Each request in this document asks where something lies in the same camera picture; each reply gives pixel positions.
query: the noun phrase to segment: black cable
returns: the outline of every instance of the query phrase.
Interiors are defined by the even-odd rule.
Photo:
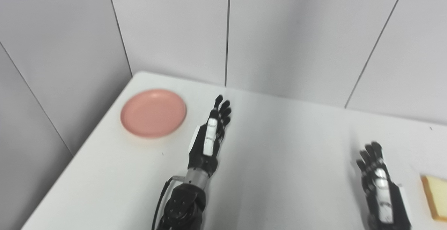
[[[161,190],[160,199],[158,200],[157,207],[155,208],[154,220],[152,221],[152,230],[155,230],[155,222],[157,221],[158,209],[160,209],[161,201],[163,200],[166,190],[168,190],[169,184],[171,184],[172,177],[164,183],[163,189]]]

